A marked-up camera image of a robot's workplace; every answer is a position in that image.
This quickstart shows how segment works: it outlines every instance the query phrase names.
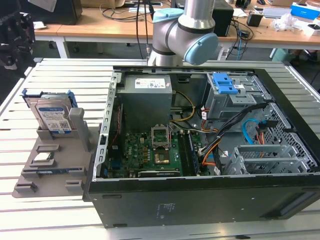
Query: open computer tower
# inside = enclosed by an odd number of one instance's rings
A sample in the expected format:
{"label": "open computer tower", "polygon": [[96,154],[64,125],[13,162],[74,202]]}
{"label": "open computer tower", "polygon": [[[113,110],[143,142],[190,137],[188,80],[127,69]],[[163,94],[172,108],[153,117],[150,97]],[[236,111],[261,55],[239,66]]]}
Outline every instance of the open computer tower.
{"label": "open computer tower", "polygon": [[263,69],[115,66],[84,199],[106,228],[288,219],[319,146]]}

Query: sticker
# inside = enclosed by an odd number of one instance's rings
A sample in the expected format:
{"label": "sticker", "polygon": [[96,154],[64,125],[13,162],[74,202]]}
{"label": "sticker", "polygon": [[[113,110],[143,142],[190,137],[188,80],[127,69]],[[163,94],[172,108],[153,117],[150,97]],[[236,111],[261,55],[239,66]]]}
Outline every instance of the sticker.
{"label": "sticker", "polygon": [[28,0],[28,2],[51,13],[54,12],[57,4],[57,0]]}
{"label": "sticker", "polygon": [[52,171],[38,171],[38,174],[52,174]]}
{"label": "sticker", "polygon": [[205,111],[203,111],[201,115],[203,120],[207,120],[207,113]]}
{"label": "sticker", "polygon": [[68,134],[71,127],[64,118],[65,111],[62,107],[39,107],[40,116],[50,132],[55,134]]}
{"label": "sticker", "polygon": [[233,86],[234,86],[234,88],[236,88],[236,89],[244,89],[244,88],[245,88],[242,84],[233,85]]}
{"label": "sticker", "polygon": [[156,218],[157,219],[164,219],[166,218],[170,213],[172,213],[176,208],[175,203],[161,203],[158,204],[156,208]]}
{"label": "sticker", "polygon": [[214,171],[215,175],[220,175],[221,174],[221,171],[216,166],[214,167],[213,171]]}
{"label": "sticker", "polygon": [[165,89],[164,78],[137,78],[134,83],[136,89]]}
{"label": "sticker", "polygon": [[228,151],[224,151],[223,154],[221,154],[220,157],[228,157],[228,156],[229,156]]}

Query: cardboard box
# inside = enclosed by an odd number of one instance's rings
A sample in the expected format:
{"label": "cardboard box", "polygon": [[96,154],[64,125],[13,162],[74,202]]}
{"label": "cardboard box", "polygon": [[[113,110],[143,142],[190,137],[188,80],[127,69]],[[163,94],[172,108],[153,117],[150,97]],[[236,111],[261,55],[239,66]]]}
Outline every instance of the cardboard box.
{"label": "cardboard box", "polygon": [[315,6],[301,5],[294,2],[291,5],[291,15],[306,19],[316,19],[320,15],[320,8]]}
{"label": "cardboard box", "polygon": [[267,0],[267,2],[272,6],[291,7],[294,2],[304,4],[306,0]]}
{"label": "cardboard box", "polygon": [[101,4],[104,9],[115,9],[122,7],[126,0],[81,0],[82,7],[99,8]]}
{"label": "cardboard box", "polygon": [[320,36],[320,26],[314,23],[308,24],[304,29],[303,33],[309,37]]}

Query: blue drive bay latch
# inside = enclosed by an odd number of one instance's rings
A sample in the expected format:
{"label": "blue drive bay latch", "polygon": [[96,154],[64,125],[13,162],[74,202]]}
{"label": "blue drive bay latch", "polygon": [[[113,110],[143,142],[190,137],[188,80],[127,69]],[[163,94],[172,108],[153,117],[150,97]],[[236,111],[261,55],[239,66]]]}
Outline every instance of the blue drive bay latch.
{"label": "blue drive bay latch", "polygon": [[213,73],[212,80],[219,94],[238,94],[238,90],[232,84],[232,79],[226,73]]}

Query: blue hard drive label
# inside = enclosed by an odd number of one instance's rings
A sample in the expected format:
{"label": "blue hard drive label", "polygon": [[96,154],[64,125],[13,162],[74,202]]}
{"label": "blue hard drive label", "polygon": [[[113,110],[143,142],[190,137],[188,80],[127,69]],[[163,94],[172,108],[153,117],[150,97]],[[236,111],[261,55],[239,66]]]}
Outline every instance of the blue hard drive label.
{"label": "blue hard drive label", "polygon": [[38,110],[50,132],[54,134],[71,132],[69,121],[65,118],[65,111],[62,107],[39,107]]}

